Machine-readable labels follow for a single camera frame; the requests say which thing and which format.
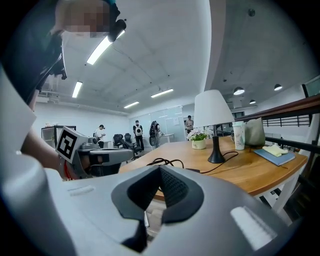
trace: table lamp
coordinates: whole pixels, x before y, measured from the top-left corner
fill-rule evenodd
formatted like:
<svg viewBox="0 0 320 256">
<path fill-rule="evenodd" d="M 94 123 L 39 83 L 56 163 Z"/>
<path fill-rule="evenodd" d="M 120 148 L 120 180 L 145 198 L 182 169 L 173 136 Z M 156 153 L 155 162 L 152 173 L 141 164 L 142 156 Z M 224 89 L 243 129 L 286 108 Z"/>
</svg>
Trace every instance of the table lamp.
<svg viewBox="0 0 320 256">
<path fill-rule="evenodd" d="M 195 128 L 214 126 L 213 151 L 208 158 L 209 162 L 218 164 L 226 161 L 220 152 L 216 125 L 228 124 L 234 121 L 234 116 L 220 91 L 207 90 L 195 97 L 193 126 Z"/>
</svg>

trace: wooden table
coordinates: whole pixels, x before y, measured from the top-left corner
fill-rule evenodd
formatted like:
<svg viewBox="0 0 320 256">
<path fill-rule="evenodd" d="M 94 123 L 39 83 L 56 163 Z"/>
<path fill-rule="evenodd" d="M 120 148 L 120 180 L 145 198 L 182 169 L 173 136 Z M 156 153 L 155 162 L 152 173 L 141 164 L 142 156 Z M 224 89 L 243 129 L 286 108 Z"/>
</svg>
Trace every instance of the wooden table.
<svg viewBox="0 0 320 256">
<path fill-rule="evenodd" d="M 184 168 L 197 169 L 200 170 L 200 172 L 212 170 L 219 164 L 208 162 L 208 157 L 213 150 L 213 141 L 206 139 L 205 142 L 206 149 L 203 150 L 192 149 L 191 141 L 166 143 L 141 158 L 121 167 L 119 172 L 124 173 L 144 167 L 156 158 L 164 158 L 167 160 L 179 159 L 184 163 Z M 220 137 L 219 144 L 222 154 L 237 151 L 239 155 L 205 175 L 232 182 L 252 196 L 260 195 L 283 184 L 294 176 L 308 159 L 304 155 L 295 154 L 294 160 L 282 166 L 276 166 L 254 153 L 250 147 L 246 147 L 244 150 L 235 150 L 235 144 L 229 136 Z M 225 159 L 227 160 L 233 155 L 232 153 L 227 154 Z M 179 162 L 174 162 L 173 164 L 176 167 L 181 167 L 181 163 Z M 164 195 L 158 191 L 155 199 L 163 201 Z"/>
</svg>

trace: potted plant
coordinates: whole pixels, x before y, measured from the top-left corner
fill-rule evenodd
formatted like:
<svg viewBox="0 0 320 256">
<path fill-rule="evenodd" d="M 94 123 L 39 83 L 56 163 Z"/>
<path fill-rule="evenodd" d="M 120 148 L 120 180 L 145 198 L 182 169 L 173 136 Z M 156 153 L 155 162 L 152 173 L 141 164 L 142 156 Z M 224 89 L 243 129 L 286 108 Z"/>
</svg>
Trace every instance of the potted plant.
<svg viewBox="0 0 320 256">
<path fill-rule="evenodd" d="M 208 129 L 193 129 L 187 135 L 187 138 L 192 141 L 192 148 L 195 150 L 203 150 L 206 148 L 205 139 L 211 133 Z"/>
</svg>

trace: black lamp base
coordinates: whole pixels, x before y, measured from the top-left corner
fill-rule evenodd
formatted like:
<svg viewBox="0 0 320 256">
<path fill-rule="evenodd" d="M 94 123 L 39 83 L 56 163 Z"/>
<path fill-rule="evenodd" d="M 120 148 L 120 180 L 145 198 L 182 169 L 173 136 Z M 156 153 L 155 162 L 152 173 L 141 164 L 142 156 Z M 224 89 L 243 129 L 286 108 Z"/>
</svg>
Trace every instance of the black lamp base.
<svg viewBox="0 0 320 256">
<path fill-rule="evenodd" d="M 226 160 L 220 152 L 219 137 L 213 136 L 212 141 L 213 141 L 213 151 L 212 151 L 210 157 L 208 158 L 208 161 L 213 164 L 224 163 Z"/>
</svg>

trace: gray bag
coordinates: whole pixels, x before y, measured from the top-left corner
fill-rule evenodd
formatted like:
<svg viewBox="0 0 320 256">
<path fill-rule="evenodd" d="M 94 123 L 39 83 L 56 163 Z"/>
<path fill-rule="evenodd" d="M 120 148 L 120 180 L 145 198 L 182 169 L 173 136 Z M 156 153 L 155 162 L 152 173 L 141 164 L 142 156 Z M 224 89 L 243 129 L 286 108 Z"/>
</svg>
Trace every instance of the gray bag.
<svg viewBox="0 0 320 256">
<path fill-rule="evenodd" d="M 261 117 L 252 119 L 245 124 L 245 144 L 249 146 L 264 146 L 266 136 Z"/>
</svg>

